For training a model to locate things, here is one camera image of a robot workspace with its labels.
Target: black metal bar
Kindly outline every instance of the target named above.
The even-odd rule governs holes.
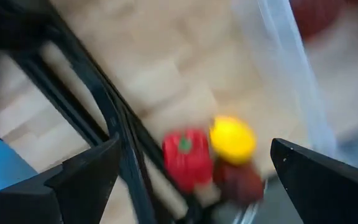
[[[99,144],[108,136],[94,122],[86,110],[80,105],[78,100],[65,88],[63,83],[57,78],[56,74],[48,67],[39,55],[25,55],[24,57],[13,55],[14,60],[22,67],[31,80],[40,88],[44,95],[53,103],[59,112],[67,117],[68,122],[83,136],[90,144]],[[118,114],[111,114],[117,109],[109,101],[108,95],[103,86],[97,80],[93,80],[88,74],[85,83],[92,86],[90,89],[108,123],[110,133],[115,133],[116,128],[120,127],[123,121],[118,118]],[[152,192],[151,182],[147,175],[147,168],[144,164],[142,154],[136,154],[135,146],[126,146],[120,164],[120,176],[127,182],[130,195],[139,219],[139,223],[153,224],[155,218],[158,223],[171,222],[172,215],[166,208],[161,206],[158,209],[165,209],[164,216],[154,213],[155,205],[162,205]]]
[[[134,123],[137,128],[137,131],[141,133],[139,135],[139,141],[144,145],[144,152],[150,157],[152,162],[157,166],[157,168],[165,176],[165,178],[167,178],[175,187],[175,189],[181,194],[181,196],[185,199],[187,205],[189,207],[193,207],[195,211],[198,211],[195,212],[196,214],[201,214],[202,207],[199,201],[197,201],[196,197],[193,194],[184,193],[170,177],[163,165],[163,156],[161,148],[159,148],[158,144],[144,128],[140,119],[131,110],[131,107],[126,103],[124,98],[119,94],[116,87],[111,83],[111,80],[107,78],[106,74],[93,60],[91,55],[86,51],[81,42],[76,38],[75,34],[67,27],[65,22],[55,10],[53,10],[52,16],[54,25],[56,27],[51,27],[50,33],[52,36],[52,40],[55,42],[55,44],[59,46],[59,48],[65,54],[66,58],[71,63],[80,63],[81,65],[90,68],[92,70],[92,73],[102,81],[104,87],[107,89],[108,94],[111,95],[111,99],[115,103],[120,103],[123,105],[124,109],[131,116],[131,122]]]
[[[91,147],[109,139],[39,55],[32,55],[30,58],[20,55],[11,55],[11,57]]]

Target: toy food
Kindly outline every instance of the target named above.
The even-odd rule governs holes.
[[[251,162],[234,166],[218,160],[214,168],[214,182],[222,197],[241,208],[246,208],[264,197],[264,184]]]
[[[293,15],[303,40],[308,40],[334,23],[344,0],[290,0]]]
[[[169,133],[163,140],[162,150],[166,170],[183,191],[192,192],[196,184],[212,180],[213,162],[203,130]]]
[[[216,117],[209,129],[209,137],[218,156],[234,165],[249,161],[256,148],[253,131],[236,118]]]

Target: brown toy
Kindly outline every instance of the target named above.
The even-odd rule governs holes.
[[[222,197],[241,208],[246,208],[264,197],[264,183],[251,161],[234,166],[218,159],[213,178],[221,189]]]

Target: plastic toy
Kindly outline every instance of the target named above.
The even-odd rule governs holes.
[[[256,148],[255,134],[248,125],[236,118],[216,117],[209,137],[219,157],[234,165],[249,161]]]
[[[172,132],[165,136],[162,150],[165,168],[183,191],[192,192],[196,184],[212,180],[213,162],[203,130]]]

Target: black plastic frame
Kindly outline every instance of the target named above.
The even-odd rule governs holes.
[[[27,7],[26,2],[0,0],[0,5],[10,18],[25,18],[26,14],[30,14],[32,18],[39,17],[40,21],[45,21],[42,24],[45,26],[42,31],[45,36],[42,36],[42,40],[34,39],[31,49],[10,51],[10,56],[91,147],[99,146],[112,138],[121,140],[123,150],[119,175],[127,183],[138,222],[211,223],[211,213],[222,201],[203,209],[193,194],[186,194],[179,189],[164,168],[161,148],[54,7],[47,0],[39,0],[39,4],[29,1],[31,7]],[[46,41],[52,41],[58,46],[72,69],[90,90],[106,120],[109,134],[98,126],[43,61],[39,50]],[[175,221],[170,211],[154,194],[144,162],[144,153],[184,198],[188,212],[182,219]]]

